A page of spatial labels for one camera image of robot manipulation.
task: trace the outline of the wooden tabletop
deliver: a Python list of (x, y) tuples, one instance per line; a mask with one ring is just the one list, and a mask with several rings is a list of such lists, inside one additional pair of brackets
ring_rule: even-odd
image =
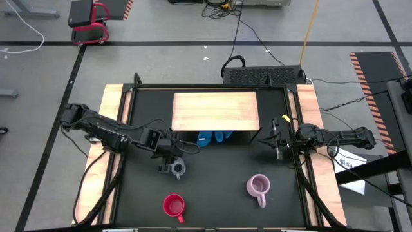
[[(120, 98), (122, 96), (122, 84), (109, 84), (106, 85), (104, 90), (102, 103), (100, 105), (99, 113), (106, 117), (117, 119), (118, 109), (120, 104)], [(299, 96), (299, 102), (301, 105), (301, 111), (303, 115), (303, 121), (305, 123), (314, 124), (320, 128), (323, 128), (323, 122), (321, 112), (319, 111), (319, 105), (315, 94), (314, 86), (312, 85), (297, 85), (297, 92)], [(124, 112), (122, 115), (122, 122), (126, 123), (129, 113), (129, 103), (131, 98), (131, 92), (126, 93), (126, 101)], [(292, 93), (289, 94), (289, 101), (292, 110), (292, 116), (296, 117), (295, 99)], [(326, 148), (319, 148), (318, 153), (327, 155)], [(89, 158), (86, 167), (93, 162), (102, 153), (102, 146), (98, 144), (92, 144), (89, 152)], [(114, 167), (118, 164), (117, 155), (114, 161)], [(312, 154), (312, 169), (314, 171), (314, 177), (317, 187), (317, 193), (326, 204), (328, 209), (333, 213), (336, 219), (342, 224), (346, 224), (344, 211), (341, 202), (341, 196), (339, 195), (338, 185), (336, 183), (335, 173), (333, 171), (333, 164), (330, 159), (318, 154)], [(79, 201), (76, 208), (76, 217), (78, 221), (81, 221), (95, 205), (96, 201), (102, 194), (103, 185), (106, 177), (106, 171), (108, 169), (109, 155), (102, 157), (96, 164), (90, 168), (89, 173), (84, 179), (82, 191), (80, 192)], [(310, 195), (306, 193), (308, 199), (308, 209), (310, 214), (311, 225), (317, 225), (317, 219), (315, 214), (315, 208), (313, 200)], [(105, 213), (103, 223), (109, 223), (111, 209), (113, 206), (113, 193), (108, 198), (105, 207)]]

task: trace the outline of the wheel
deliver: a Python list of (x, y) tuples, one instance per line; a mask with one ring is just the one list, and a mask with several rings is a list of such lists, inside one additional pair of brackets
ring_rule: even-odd
[(0, 128), (0, 135), (4, 135), (8, 132), (8, 128)]

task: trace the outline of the mug handle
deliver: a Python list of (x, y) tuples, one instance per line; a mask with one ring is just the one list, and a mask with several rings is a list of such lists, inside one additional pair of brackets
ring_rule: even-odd
[(178, 215), (178, 220), (179, 220), (180, 223), (184, 223), (184, 222), (185, 222), (185, 219), (183, 218), (182, 215)]
[(266, 197), (265, 194), (262, 194), (257, 197), (257, 202), (259, 202), (260, 207), (264, 208), (266, 206)]

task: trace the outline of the red mug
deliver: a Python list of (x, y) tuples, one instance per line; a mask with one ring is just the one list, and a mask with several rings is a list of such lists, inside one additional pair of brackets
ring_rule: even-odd
[(180, 223), (184, 223), (182, 213), (185, 211), (185, 201), (177, 194), (170, 194), (163, 201), (163, 211), (170, 217), (178, 217)]

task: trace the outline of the pink mug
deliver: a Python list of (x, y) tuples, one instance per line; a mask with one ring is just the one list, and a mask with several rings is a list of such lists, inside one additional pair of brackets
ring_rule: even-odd
[(251, 196), (257, 198), (260, 207), (264, 208), (266, 206), (265, 194), (269, 192), (270, 181), (265, 175), (254, 175), (247, 181), (246, 189)]

